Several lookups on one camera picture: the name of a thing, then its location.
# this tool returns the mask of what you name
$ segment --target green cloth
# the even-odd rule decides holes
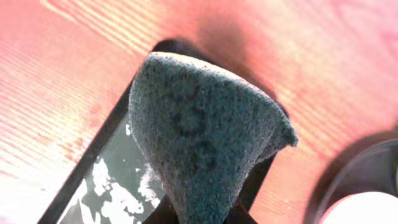
[[[222,223],[254,164],[297,137],[263,91],[210,63],[151,53],[134,78],[132,136],[180,223]]]

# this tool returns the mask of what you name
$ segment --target table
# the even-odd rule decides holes
[[[393,0],[0,3],[0,220],[30,223],[62,186],[152,46],[191,40],[285,105],[300,137],[250,214],[300,223],[328,163],[398,119]]]

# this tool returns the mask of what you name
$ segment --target wooden table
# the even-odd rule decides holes
[[[152,46],[191,40],[270,88],[300,137],[250,211],[300,223],[327,164],[398,118],[398,1],[0,2],[0,221],[39,219]]]

